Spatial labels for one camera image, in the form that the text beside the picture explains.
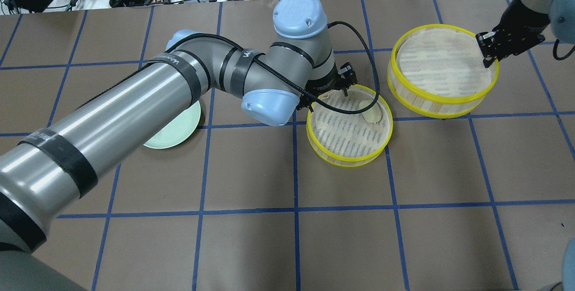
green object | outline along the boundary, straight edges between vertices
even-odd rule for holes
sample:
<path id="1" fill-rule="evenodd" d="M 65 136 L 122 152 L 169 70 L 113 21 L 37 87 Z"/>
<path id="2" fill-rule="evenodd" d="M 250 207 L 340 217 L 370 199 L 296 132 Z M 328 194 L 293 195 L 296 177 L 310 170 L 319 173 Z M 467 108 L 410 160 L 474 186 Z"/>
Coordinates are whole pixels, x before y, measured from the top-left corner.
<path id="1" fill-rule="evenodd" d="M 185 141 L 198 126 L 201 113 L 202 110 L 198 101 L 160 129 L 156 135 L 144 143 L 144 146 L 162 149 L 176 146 Z"/>

tiled surface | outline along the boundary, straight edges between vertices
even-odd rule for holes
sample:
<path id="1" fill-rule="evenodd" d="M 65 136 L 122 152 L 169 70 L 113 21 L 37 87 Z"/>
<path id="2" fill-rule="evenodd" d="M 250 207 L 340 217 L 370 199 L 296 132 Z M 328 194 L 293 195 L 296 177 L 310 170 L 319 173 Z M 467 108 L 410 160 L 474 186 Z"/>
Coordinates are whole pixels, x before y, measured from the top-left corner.
<path id="1" fill-rule="evenodd" d="M 0 18 L 0 153 L 130 74 L 179 29 L 267 51 L 276 2 L 37 13 L 17 27 L 19 16 Z M 390 94 L 390 48 L 440 19 L 488 31 L 505 0 L 322 4 L 375 50 L 396 120 L 379 158 L 333 167 L 308 143 L 305 110 L 265 127 L 239 99 L 210 91 L 195 134 L 135 151 L 55 220 L 37 256 L 98 291 L 535 291 L 556 282 L 574 234 L 575 60 L 554 61 L 549 44 L 507 58 L 472 115 L 430 120 Z M 337 65 L 352 62 L 373 87 L 359 41 L 344 27 L 330 33 Z"/>

green plate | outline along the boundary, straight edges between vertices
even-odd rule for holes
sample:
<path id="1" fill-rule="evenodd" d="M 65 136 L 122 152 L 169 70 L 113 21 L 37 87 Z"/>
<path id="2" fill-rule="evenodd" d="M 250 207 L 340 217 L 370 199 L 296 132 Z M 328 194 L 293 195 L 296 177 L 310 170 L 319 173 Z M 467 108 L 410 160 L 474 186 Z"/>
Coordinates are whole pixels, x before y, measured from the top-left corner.
<path id="1" fill-rule="evenodd" d="M 199 101 L 182 111 L 178 117 L 160 129 L 156 135 L 144 143 L 144 146 L 155 149 L 170 148 L 185 141 L 198 126 L 202 109 Z"/>

yellow basket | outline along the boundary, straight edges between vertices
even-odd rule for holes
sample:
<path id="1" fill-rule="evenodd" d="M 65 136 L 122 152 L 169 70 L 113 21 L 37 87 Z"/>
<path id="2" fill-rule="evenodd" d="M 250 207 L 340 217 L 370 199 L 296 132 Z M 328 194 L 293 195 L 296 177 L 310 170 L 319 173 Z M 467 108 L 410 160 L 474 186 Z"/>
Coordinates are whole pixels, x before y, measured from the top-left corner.
<path id="1" fill-rule="evenodd" d="M 491 82 L 486 88 L 479 92 L 476 92 L 472 95 L 466 95 L 464 97 L 446 97 L 429 93 L 428 91 L 417 87 L 407 78 L 405 78 L 404 74 L 400 70 L 400 67 L 398 66 L 397 54 L 401 46 L 408 39 L 432 29 L 442 29 L 453 31 L 455 33 L 464 33 L 472 37 L 475 41 L 475 35 L 472 32 L 452 25 L 423 25 L 408 31 L 397 41 L 392 51 L 392 58 L 388 65 L 388 86 L 397 100 L 399 100 L 405 107 L 408 107 L 408 109 L 411 109 L 420 115 L 438 119 L 449 119 L 465 115 L 466 113 L 472 111 L 483 101 L 485 95 L 487 95 L 489 90 L 491 90 L 491 88 L 493 88 L 495 85 L 495 82 L 497 82 L 497 78 L 499 77 L 499 62 L 495 60 L 495 63 L 489 67 L 489 70 L 491 71 Z M 481 56 L 479 47 L 477 47 L 477 52 L 478 57 Z"/>
<path id="2" fill-rule="evenodd" d="M 320 95 L 319 98 L 325 100 L 329 98 L 329 95 L 341 95 L 341 97 L 343 97 L 343 92 L 336 90 L 329 91 L 328 93 Z M 359 109 L 359 103 L 361 101 L 371 100 L 373 99 L 373 97 L 375 97 L 375 91 L 371 90 L 370 88 L 356 84 L 355 86 L 351 86 L 348 89 L 348 95 L 349 98 L 340 99 L 336 104 L 336 107 L 348 110 L 357 110 Z M 341 137 L 338 137 L 338 139 L 341 140 L 341 145 L 345 144 L 346 141 L 345 135 L 351 135 L 351 139 L 357 139 L 358 135 L 365 135 L 365 132 L 363 131 L 361 131 L 362 132 L 361 134 L 358 133 L 360 131 L 359 127 L 357 129 L 356 127 L 353 127 L 353 129 L 351 129 L 353 124 L 363 126 L 363 128 L 367 128 L 368 131 L 372 129 L 373 137 L 376 137 L 375 134 L 376 131 L 380 131 L 381 133 L 381 135 L 377 135 L 377 137 L 379 137 L 377 143 L 374 144 L 373 146 L 370 146 L 370 149 L 367 150 L 367 152 L 365 152 L 360 156 L 350 157 L 350 156 L 344 156 L 342 154 L 337 154 L 333 150 L 333 148 L 332 150 L 330 150 L 328 146 L 325 146 L 328 144 L 323 139 L 322 135 L 318 135 L 318 133 L 316 133 L 315 129 L 318 130 L 317 126 L 314 127 L 314 125 L 317 124 L 317 119 L 319 119 L 320 117 L 322 119 L 323 117 L 339 117 L 339 115 L 342 114 L 336 113 L 335 111 L 331 111 L 316 103 L 312 103 L 312 108 L 314 109 L 314 112 L 312 113 L 311 111 L 308 111 L 306 131 L 308 135 L 308 140 L 310 141 L 310 144 L 314 149 L 314 151 L 316 152 L 316 154 L 318 154 L 318 156 L 323 160 L 325 160 L 326 162 L 342 168 L 353 168 L 357 166 L 362 166 L 375 160 L 384 150 L 385 146 L 389 142 L 389 139 L 391 138 L 392 131 L 394 130 L 394 121 L 393 121 L 394 118 L 392 117 L 392 113 L 389 109 L 388 104 L 384 101 L 384 99 L 381 96 L 379 96 L 377 104 L 374 105 L 374 107 L 376 106 L 380 108 L 382 113 L 381 120 L 378 121 L 377 123 L 372 124 L 366 123 L 365 120 L 363 119 L 363 115 L 361 114 L 345 116 L 347 117 L 349 125 L 341 124 L 341 122 L 332 119 L 332 123 L 334 124 L 331 129 L 337 135 L 341 135 Z"/>

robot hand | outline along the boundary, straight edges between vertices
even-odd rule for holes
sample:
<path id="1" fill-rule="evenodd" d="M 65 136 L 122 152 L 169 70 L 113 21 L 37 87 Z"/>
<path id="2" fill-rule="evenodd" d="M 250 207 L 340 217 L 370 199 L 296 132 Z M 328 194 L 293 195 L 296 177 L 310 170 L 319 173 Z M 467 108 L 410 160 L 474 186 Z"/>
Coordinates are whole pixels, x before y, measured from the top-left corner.
<path id="1" fill-rule="evenodd" d="M 558 41 L 575 44 L 575 0 L 513 0 L 493 31 L 476 35 L 483 65 L 488 68 L 495 59 L 519 55 L 543 42 L 541 33 L 549 24 Z M 567 58 L 571 53 L 557 57 L 557 44 L 555 58 Z"/>

